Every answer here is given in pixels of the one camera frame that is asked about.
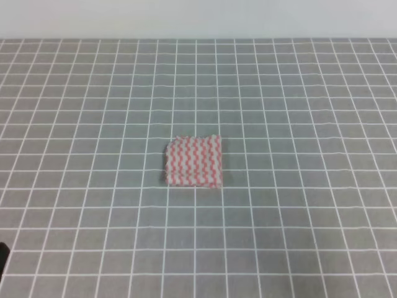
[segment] white wall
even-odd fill
[[[397,37],[397,0],[2,0],[0,38]]]

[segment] black object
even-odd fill
[[[8,246],[5,243],[0,242],[0,282],[9,255],[10,249],[8,248]]]

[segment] red and white striped cloth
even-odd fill
[[[166,180],[176,186],[222,186],[220,135],[176,137],[166,150]]]

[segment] dish cloth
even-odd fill
[[[220,135],[176,137],[166,150],[166,181],[175,186],[222,186]]]

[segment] grid mat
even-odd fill
[[[0,44],[1,298],[397,297],[397,40]]]

